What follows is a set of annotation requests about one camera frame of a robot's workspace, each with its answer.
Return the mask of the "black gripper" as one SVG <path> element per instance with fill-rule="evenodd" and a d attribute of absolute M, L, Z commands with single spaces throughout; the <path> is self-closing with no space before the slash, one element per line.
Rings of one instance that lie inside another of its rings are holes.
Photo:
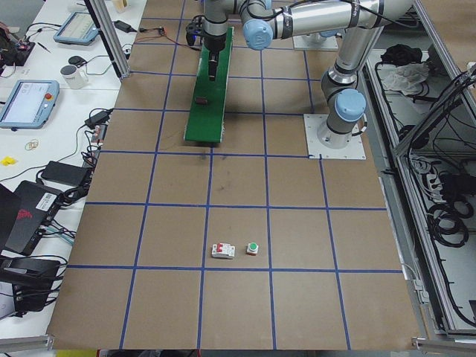
<path fill-rule="evenodd" d="M 205 33 L 204 45 L 209 51 L 208 55 L 208 79 L 214 82 L 219 66 L 219 53 L 225 49 L 227 34 L 211 35 Z"/>

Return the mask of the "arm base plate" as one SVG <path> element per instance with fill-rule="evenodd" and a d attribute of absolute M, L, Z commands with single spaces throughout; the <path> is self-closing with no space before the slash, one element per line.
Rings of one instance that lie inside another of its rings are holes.
<path fill-rule="evenodd" d="M 308 157 L 311 159 L 365 160 L 364 145 L 358 123 L 351 133 L 332 132 L 327 114 L 304 114 Z"/>
<path fill-rule="evenodd" d="M 325 37 L 319 33 L 295 36 L 293 38 L 295 50 L 300 51 L 337 51 L 338 43 L 335 36 Z"/>

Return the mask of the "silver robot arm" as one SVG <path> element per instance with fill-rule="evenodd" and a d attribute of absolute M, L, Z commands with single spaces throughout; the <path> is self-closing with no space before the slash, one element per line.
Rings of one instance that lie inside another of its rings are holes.
<path fill-rule="evenodd" d="M 247 46 L 256 51 L 276 39 L 345 30 L 334 65 L 325 73 L 321 89 L 329 115 L 318 129 L 318 140 L 331 149 L 348 145 L 366 108 L 356 88 L 358 71 L 382 27 L 397 21 L 412 1 L 299 1 L 273 8 L 270 1 L 205 1 L 199 31 L 209 51 L 208 78 L 216 79 L 219 55 L 225 48 L 228 18 L 238 15 Z"/>
<path fill-rule="evenodd" d="M 341 38 L 343 34 L 344 34 L 344 30 L 339 29 L 339 30 L 322 31 L 319 33 L 312 33 L 312 34 L 309 34 L 308 37 L 312 42 L 323 42 L 323 41 L 326 41 L 327 39 L 330 39 L 331 37 Z"/>

